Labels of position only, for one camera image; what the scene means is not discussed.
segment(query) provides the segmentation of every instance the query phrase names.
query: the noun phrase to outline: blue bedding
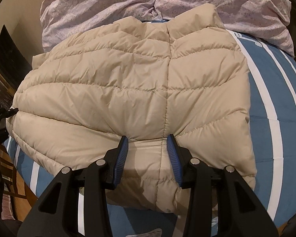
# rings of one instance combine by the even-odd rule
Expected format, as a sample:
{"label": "blue bedding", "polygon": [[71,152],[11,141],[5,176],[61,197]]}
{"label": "blue bedding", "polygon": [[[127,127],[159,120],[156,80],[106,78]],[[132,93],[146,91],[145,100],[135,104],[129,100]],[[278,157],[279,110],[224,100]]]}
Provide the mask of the blue bedding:
{"label": "blue bedding", "polygon": [[[250,132],[258,174],[255,193],[281,226],[296,213],[296,63],[280,49],[246,34],[230,33],[247,57],[250,69]],[[40,196],[53,179],[9,138],[5,146],[31,190]],[[79,211],[83,211],[80,201]],[[114,237],[147,233],[182,236],[184,218],[108,205]],[[83,230],[83,213],[79,229]],[[212,234],[217,218],[212,220]]]}

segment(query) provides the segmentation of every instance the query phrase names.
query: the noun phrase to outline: jacket seam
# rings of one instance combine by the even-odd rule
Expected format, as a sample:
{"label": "jacket seam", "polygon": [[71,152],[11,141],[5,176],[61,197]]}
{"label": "jacket seam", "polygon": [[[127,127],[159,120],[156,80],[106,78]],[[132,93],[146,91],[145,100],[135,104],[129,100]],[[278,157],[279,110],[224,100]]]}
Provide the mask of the jacket seam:
{"label": "jacket seam", "polygon": [[128,176],[123,176],[122,179],[154,180],[154,181],[165,180],[165,181],[171,181],[171,182],[175,182],[175,183],[176,183],[175,179],[169,179],[169,178],[166,178],[166,179],[164,179],[164,178],[157,179],[157,178],[150,178],[150,177],[148,177],[148,178],[146,178],[146,177],[145,177],[145,178],[141,178],[141,177],[128,177]]}
{"label": "jacket seam", "polygon": [[42,155],[43,157],[47,158],[48,160],[52,160],[52,161],[56,162],[57,164],[59,164],[60,166],[64,167],[63,164],[57,162],[56,160],[53,160],[53,159],[47,157],[45,154],[40,153],[39,151],[37,151],[36,149],[34,149],[33,147],[31,147],[26,141],[24,141],[21,137],[19,137],[18,134],[16,134],[16,132],[15,132],[14,130],[12,130],[12,133],[13,133],[13,136],[16,136],[18,139],[20,139],[21,141],[23,141],[24,144],[25,144],[26,146],[30,147],[30,148],[33,149],[35,152],[39,153],[40,155]]}
{"label": "jacket seam", "polygon": [[86,51],[86,52],[80,51],[79,53],[71,54],[71,55],[69,55],[69,56],[61,56],[61,57],[57,57],[57,58],[54,58],[54,59],[50,59],[50,57],[53,56],[53,55],[50,55],[46,61],[48,61],[49,59],[50,59],[50,62],[51,62],[51,61],[57,61],[57,60],[60,60],[60,59],[63,59],[63,58],[69,58],[69,57],[71,57],[71,56],[76,56],[76,55],[85,54],[85,53],[90,53],[90,52],[96,52],[96,51],[105,50],[105,49],[108,49],[108,50],[115,50],[115,51],[120,51],[120,52],[124,52],[124,53],[130,53],[130,54],[137,54],[137,55],[141,55],[141,56],[145,56],[145,57],[151,57],[151,58],[155,58],[155,59],[159,59],[159,60],[164,60],[164,59],[166,59],[166,58],[169,58],[169,56],[166,56],[166,57],[158,57],[158,56],[145,55],[145,54],[136,53],[136,52],[127,52],[127,51],[123,51],[123,50],[119,50],[119,49],[115,49],[115,48],[105,47],[105,48],[101,48],[101,49],[97,49],[97,50],[91,50],[91,51]]}
{"label": "jacket seam", "polygon": [[[87,126],[82,125],[82,124],[81,124],[81,125],[78,125],[78,124],[74,124],[74,123],[70,123],[70,122],[67,122],[67,121],[62,121],[62,120],[58,120],[58,119],[54,119],[54,118],[47,118],[47,117],[40,116],[40,115],[35,115],[35,114],[33,114],[33,113],[26,112],[26,111],[19,111],[19,112],[26,113],[26,114],[31,114],[31,115],[33,115],[33,116],[40,117],[40,118],[44,118],[44,119],[48,119],[48,120],[54,120],[54,121],[57,121],[57,122],[63,122],[63,123],[68,123],[68,124],[75,125],[75,126],[85,127],[85,128],[87,128],[87,129],[90,129],[90,130],[93,130],[93,131],[96,131],[96,132],[99,132],[99,133],[103,133],[103,134],[110,134],[110,135],[113,135],[113,136],[122,137],[122,135],[119,135],[119,134],[116,134],[116,133],[104,132],[104,131],[101,131],[101,130],[88,128]],[[139,140],[139,139],[136,139],[136,138],[129,138],[129,137],[128,137],[128,139],[129,139],[129,140],[132,140],[132,141],[147,141],[147,140],[158,140],[158,139],[162,139],[162,137],[157,137],[157,138],[152,138],[152,139],[143,139],[143,140]]]}
{"label": "jacket seam", "polygon": [[156,90],[144,90],[144,89],[136,89],[136,88],[120,88],[117,86],[103,86],[103,85],[96,85],[96,84],[85,84],[85,83],[71,83],[71,82],[49,82],[49,83],[41,83],[38,85],[34,85],[34,86],[30,86],[26,89],[24,89],[22,92],[17,91],[18,93],[24,93],[26,90],[32,88],[32,87],[37,87],[37,86],[41,86],[41,85],[48,85],[48,84],[72,84],[72,85],[86,85],[86,86],[95,86],[95,87],[104,87],[104,88],[116,88],[116,89],[120,89],[120,90],[130,90],[130,91],[142,91],[142,92],[159,92],[159,91],[193,91],[193,90],[203,90],[203,89],[207,89],[207,88],[215,88],[215,87],[220,87],[223,84],[227,83],[228,81],[232,80],[232,79],[228,79],[227,81],[223,82],[220,85],[214,85],[214,86],[208,86],[208,87],[197,87],[197,88],[187,88],[187,89],[156,89]]}
{"label": "jacket seam", "polygon": [[[169,47],[170,47],[170,52],[171,52],[171,44],[170,44],[170,33],[169,33]],[[164,127],[163,127],[163,134],[162,134],[162,141],[161,141],[161,154],[160,154],[160,167],[159,167],[159,180],[157,182],[157,190],[156,190],[156,195],[155,195],[155,210],[157,210],[157,200],[158,200],[158,191],[159,191],[159,182],[160,182],[160,173],[161,173],[161,165],[162,165],[162,153],[163,153],[163,142],[165,140],[164,134],[166,131],[166,123],[167,123],[167,108],[168,108],[168,87],[169,87],[169,65],[170,65],[171,58],[168,62],[168,72],[167,72],[167,87],[166,87],[166,108],[165,108],[165,115],[164,115]]]}
{"label": "jacket seam", "polygon": [[225,47],[220,47],[220,48],[209,48],[209,49],[204,49],[204,50],[200,50],[200,51],[195,51],[195,52],[191,52],[187,55],[183,55],[183,56],[180,56],[180,57],[176,57],[176,58],[171,58],[171,60],[176,60],[176,59],[180,59],[180,58],[184,58],[184,57],[187,57],[191,54],[194,54],[194,53],[199,53],[199,52],[203,52],[203,51],[208,51],[208,50],[221,50],[221,49],[225,49],[225,50],[229,50],[229,51],[233,51],[233,52],[238,52],[236,50],[233,50],[233,49],[228,49],[228,48],[225,48]]}
{"label": "jacket seam", "polygon": [[233,112],[227,114],[226,116],[224,116],[224,117],[222,117],[222,118],[219,118],[219,119],[216,119],[216,120],[214,120],[214,121],[208,122],[208,123],[206,123],[206,124],[204,124],[204,125],[202,125],[202,126],[199,126],[199,127],[194,128],[194,129],[192,129],[192,130],[190,130],[190,131],[188,131],[188,132],[178,134],[178,135],[175,136],[175,137],[180,137],[180,136],[184,136],[184,135],[186,135],[186,134],[192,133],[192,132],[195,131],[195,130],[199,130],[199,129],[204,128],[204,127],[206,127],[206,126],[208,126],[208,125],[211,125],[211,124],[213,124],[213,123],[215,123],[215,122],[217,122],[217,121],[220,121],[220,120],[226,119],[227,117],[229,117],[229,116],[232,115],[232,114],[235,114],[236,112],[239,112],[239,111],[233,111]]}

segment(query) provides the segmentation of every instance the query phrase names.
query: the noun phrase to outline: pillow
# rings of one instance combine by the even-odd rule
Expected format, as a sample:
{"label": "pillow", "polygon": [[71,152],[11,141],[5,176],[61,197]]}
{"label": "pillow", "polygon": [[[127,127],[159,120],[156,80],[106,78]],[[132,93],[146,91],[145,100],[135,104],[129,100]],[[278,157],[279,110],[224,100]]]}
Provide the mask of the pillow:
{"label": "pillow", "polygon": [[155,10],[170,20],[204,3],[216,6],[226,29],[262,38],[294,56],[286,28],[290,22],[289,0],[156,0]]}
{"label": "pillow", "polygon": [[67,37],[128,16],[158,20],[155,0],[44,0],[40,11],[45,52]]}

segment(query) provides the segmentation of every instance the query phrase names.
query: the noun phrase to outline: puffer jacket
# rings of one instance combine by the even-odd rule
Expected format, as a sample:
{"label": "puffer jacket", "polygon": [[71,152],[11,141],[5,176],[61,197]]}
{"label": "puffer jacket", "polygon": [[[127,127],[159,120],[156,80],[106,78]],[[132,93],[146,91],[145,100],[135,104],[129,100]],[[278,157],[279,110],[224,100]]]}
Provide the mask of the puffer jacket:
{"label": "puffer jacket", "polygon": [[111,204],[186,213],[189,190],[178,187],[166,149],[171,133],[194,157],[233,165],[255,185],[248,66],[210,4],[167,23],[128,17],[72,35],[33,58],[16,107],[8,132],[53,175],[129,138]]}

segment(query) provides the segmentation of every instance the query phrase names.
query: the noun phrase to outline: blue gripper pad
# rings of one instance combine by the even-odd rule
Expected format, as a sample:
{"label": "blue gripper pad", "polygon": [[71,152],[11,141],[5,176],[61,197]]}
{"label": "blue gripper pad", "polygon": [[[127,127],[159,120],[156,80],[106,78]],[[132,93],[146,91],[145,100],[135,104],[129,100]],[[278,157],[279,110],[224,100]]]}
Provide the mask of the blue gripper pad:
{"label": "blue gripper pad", "polygon": [[121,150],[120,150],[120,152],[118,154],[116,164],[115,164],[115,167],[114,167],[113,185],[115,187],[121,182],[122,173],[123,173],[123,170],[124,170],[124,165],[125,165],[127,153],[128,153],[128,138],[125,138],[123,143],[122,143],[122,147],[121,147]]}
{"label": "blue gripper pad", "polygon": [[179,184],[179,186],[182,187],[182,182],[183,182],[182,165],[180,163],[177,151],[175,149],[173,140],[170,135],[167,137],[167,150],[170,157],[170,162],[171,162],[175,180]]}

